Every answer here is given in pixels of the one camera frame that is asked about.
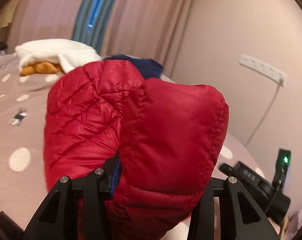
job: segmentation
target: teal curtain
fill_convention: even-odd
[[[72,40],[100,53],[105,29],[115,0],[83,0],[76,18]]]

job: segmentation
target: metal screw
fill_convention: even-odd
[[[63,176],[63,177],[61,177],[60,182],[66,183],[68,180],[69,180],[69,178],[67,176]]]
[[[97,175],[101,175],[102,173],[104,173],[104,169],[102,168],[97,168],[95,171],[94,171],[95,174]]]
[[[231,183],[236,183],[236,182],[237,182],[237,180],[236,180],[235,177],[229,177],[229,181],[230,181]]]

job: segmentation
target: white power strip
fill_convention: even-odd
[[[273,81],[275,81],[276,83],[280,84],[283,87],[285,86],[288,80],[288,75],[286,73],[256,58],[242,54],[239,63],[242,66],[248,67],[272,79]]]

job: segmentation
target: navy blue cloth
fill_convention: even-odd
[[[126,55],[115,55],[108,57],[105,60],[109,59],[130,61],[139,70],[144,79],[148,79],[151,77],[160,78],[160,75],[163,71],[163,66],[153,59],[138,59]]]

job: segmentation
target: folded red jacket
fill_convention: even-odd
[[[206,85],[143,80],[128,61],[76,68],[51,89],[44,161],[50,189],[119,149],[122,174],[106,211],[113,240],[156,240],[186,218],[211,177],[228,106]]]

